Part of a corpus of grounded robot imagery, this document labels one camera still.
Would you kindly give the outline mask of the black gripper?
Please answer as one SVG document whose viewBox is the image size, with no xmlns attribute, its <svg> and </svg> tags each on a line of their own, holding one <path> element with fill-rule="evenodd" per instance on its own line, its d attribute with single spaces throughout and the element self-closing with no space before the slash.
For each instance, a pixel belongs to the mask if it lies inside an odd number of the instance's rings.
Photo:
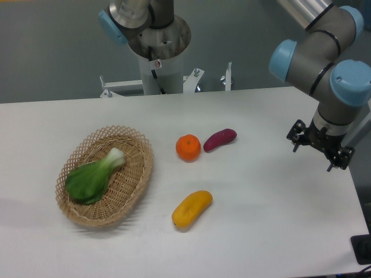
<svg viewBox="0 0 371 278">
<path fill-rule="evenodd" d="M 327 171 L 331 171 L 333 168 L 346 170 L 355 152 L 352 147 L 341 146 L 346 132 L 346 125 L 333 125 L 314 119 L 307 129 L 305 123 L 298 119 L 289 130 L 286 138 L 293 144 L 293 152 L 296 152 L 300 146 L 309 145 L 324 153 L 330 162 Z"/>
</svg>

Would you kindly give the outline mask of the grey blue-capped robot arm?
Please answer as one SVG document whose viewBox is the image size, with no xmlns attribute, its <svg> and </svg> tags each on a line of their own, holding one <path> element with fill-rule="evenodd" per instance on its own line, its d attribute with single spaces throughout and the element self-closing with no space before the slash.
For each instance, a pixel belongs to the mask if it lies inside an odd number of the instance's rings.
<svg viewBox="0 0 371 278">
<path fill-rule="evenodd" d="M 354 149 L 350 132 L 362 107 L 370 102 L 370 67 L 354 60 L 338 61 L 363 31 L 361 13 L 332 1 L 280 1 L 308 32 L 303 43 L 281 42 L 269 70 L 318 101 L 309 126 L 298 120 L 287 138 L 295 148 L 309 145 L 322 152 L 332 168 L 346 169 Z M 182 73 L 181 55 L 190 44 L 188 24 L 174 13 L 173 1 L 111 1 L 98 15 L 107 36 L 129 45 L 138 57 L 146 95 L 195 93 L 203 71 Z"/>
</svg>

